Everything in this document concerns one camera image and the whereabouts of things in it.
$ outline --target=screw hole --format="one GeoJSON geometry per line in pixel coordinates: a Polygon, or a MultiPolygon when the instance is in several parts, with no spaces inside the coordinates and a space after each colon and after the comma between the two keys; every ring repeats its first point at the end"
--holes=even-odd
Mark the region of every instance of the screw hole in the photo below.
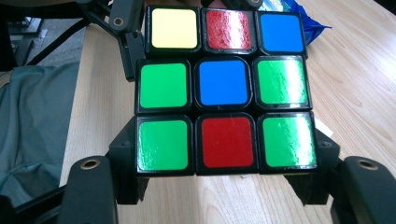
{"type": "Polygon", "coordinates": [[[91,170],[97,167],[99,164],[100,164],[99,160],[87,160],[80,165],[80,168],[83,170],[91,170]]]}
{"type": "Polygon", "coordinates": [[[358,165],[359,167],[364,168],[366,170],[378,170],[377,165],[366,160],[358,160],[358,165]]]}
{"type": "Polygon", "coordinates": [[[320,145],[321,145],[322,147],[331,147],[331,146],[332,146],[332,143],[330,143],[330,142],[320,142],[320,145]]]}
{"type": "Polygon", "coordinates": [[[123,25],[123,19],[120,17],[114,18],[113,24],[115,26],[122,26],[123,25]]]}

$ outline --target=cube face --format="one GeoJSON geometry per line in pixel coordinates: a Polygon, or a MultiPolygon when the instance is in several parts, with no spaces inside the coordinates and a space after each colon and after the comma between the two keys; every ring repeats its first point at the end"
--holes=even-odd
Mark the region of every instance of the cube face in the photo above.
{"type": "Polygon", "coordinates": [[[239,110],[251,101],[250,72],[238,57],[206,58],[195,66],[195,102],[202,110],[239,110]]]}
{"type": "Polygon", "coordinates": [[[138,176],[193,175],[192,124],[185,116],[136,117],[138,176]]]}
{"type": "Polygon", "coordinates": [[[312,113],[266,114],[259,118],[258,129],[263,174],[317,168],[312,113]]]}
{"type": "Polygon", "coordinates": [[[215,54],[251,54],[257,49],[253,13],[202,9],[204,50],[215,54]]]}
{"type": "Polygon", "coordinates": [[[257,12],[256,23],[262,53],[300,54],[306,57],[304,30],[298,14],[257,12]]]}
{"type": "Polygon", "coordinates": [[[258,172],[253,118],[245,113],[205,114],[196,121],[197,174],[258,172]]]}
{"type": "Polygon", "coordinates": [[[198,7],[147,7],[148,56],[188,55],[201,49],[198,7]]]}
{"type": "Polygon", "coordinates": [[[311,97],[301,56],[260,57],[253,63],[255,103],[266,111],[309,110],[311,97]]]}
{"type": "Polygon", "coordinates": [[[136,114],[190,109],[191,74],[187,61],[141,60],[137,68],[136,114]]]}

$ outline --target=black plastic frame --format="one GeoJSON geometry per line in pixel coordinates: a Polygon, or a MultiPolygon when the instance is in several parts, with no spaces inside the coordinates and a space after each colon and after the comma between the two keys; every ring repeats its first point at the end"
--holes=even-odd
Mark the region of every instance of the black plastic frame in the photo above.
{"type": "Polygon", "coordinates": [[[222,114],[203,114],[195,122],[195,153],[196,153],[196,174],[197,175],[239,175],[239,174],[257,174],[259,172],[259,160],[257,152],[257,134],[256,123],[253,117],[247,113],[222,113],[222,114]],[[253,150],[253,163],[247,167],[226,167],[226,168],[209,168],[204,164],[204,152],[202,144],[202,123],[205,119],[231,119],[246,118],[250,122],[251,143],[253,150]]]}
{"type": "Polygon", "coordinates": [[[312,99],[311,90],[309,88],[308,73],[306,69],[305,59],[300,55],[283,55],[283,56],[261,56],[253,61],[252,63],[252,77],[253,77],[253,92],[254,92],[254,103],[260,110],[264,111],[308,111],[312,110],[312,99]],[[259,62],[262,61],[286,61],[286,60],[298,60],[303,64],[304,80],[305,80],[305,90],[307,99],[304,103],[293,103],[293,104],[266,104],[261,100],[262,95],[260,91],[260,81],[259,81],[259,62]]]}
{"type": "Polygon", "coordinates": [[[251,81],[251,73],[248,63],[237,56],[220,56],[220,57],[206,57],[200,60],[194,67],[194,102],[196,106],[203,112],[232,112],[244,111],[248,109],[253,98],[253,86],[251,81]],[[241,61],[245,65],[245,75],[247,81],[247,101],[239,105],[204,105],[201,103],[201,88],[200,88],[200,65],[206,62],[223,62],[223,61],[241,61]]]}
{"type": "Polygon", "coordinates": [[[194,175],[195,174],[195,162],[194,162],[194,135],[191,120],[185,115],[168,115],[168,116],[136,116],[136,128],[135,128],[135,148],[136,153],[133,159],[133,169],[136,177],[155,177],[155,176],[183,176],[183,175],[194,175]],[[147,121],[166,121],[166,120],[183,120],[187,124],[187,137],[188,137],[188,165],[183,170],[166,170],[166,171],[144,171],[139,169],[137,165],[137,159],[139,156],[139,129],[140,125],[147,121]]]}
{"type": "Polygon", "coordinates": [[[286,175],[286,174],[309,174],[315,172],[319,168],[319,157],[318,157],[318,141],[315,128],[315,119],[312,112],[288,112],[288,113],[268,113],[263,114],[258,118],[257,121],[257,143],[259,146],[259,163],[260,163],[260,174],[262,175],[286,175]],[[311,133],[314,142],[314,151],[316,156],[315,165],[306,166],[283,166],[283,167],[272,167],[266,162],[265,156],[265,138],[264,131],[262,130],[262,124],[265,119],[268,118],[309,118],[311,121],[311,133]]]}

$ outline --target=gray fabric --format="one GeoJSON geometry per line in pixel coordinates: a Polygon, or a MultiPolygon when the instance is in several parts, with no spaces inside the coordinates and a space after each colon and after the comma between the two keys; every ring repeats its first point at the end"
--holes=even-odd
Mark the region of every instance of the gray fabric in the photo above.
{"type": "Polygon", "coordinates": [[[20,67],[0,89],[0,194],[14,206],[58,188],[77,74],[20,67]]]}

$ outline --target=green sticker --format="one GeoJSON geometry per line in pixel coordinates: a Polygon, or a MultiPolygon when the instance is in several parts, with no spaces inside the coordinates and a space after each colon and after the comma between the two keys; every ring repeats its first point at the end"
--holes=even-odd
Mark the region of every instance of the green sticker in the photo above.
{"type": "Polygon", "coordinates": [[[262,102],[301,104],[307,101],[304,66],[300,60],[261,61],[258,64],[262,102]]]}
{"type": "Polygon", "coordinates": [[[178,107],[187,103],[187,75],[183,63],[147,64],[141,71],[140,105],[178,107]]]}
{"type": "Polygon", "coordinates": [[[137,165],[145,171],[183,170],[188,165],[188,126],[183,120],[147,121],[138,133],[137,165]]]}
{"type": "Polygon", "coordinates": [[[309,118],[268,118],[262,127],[269,166],[310,166],[317,163],[309,118]]]}

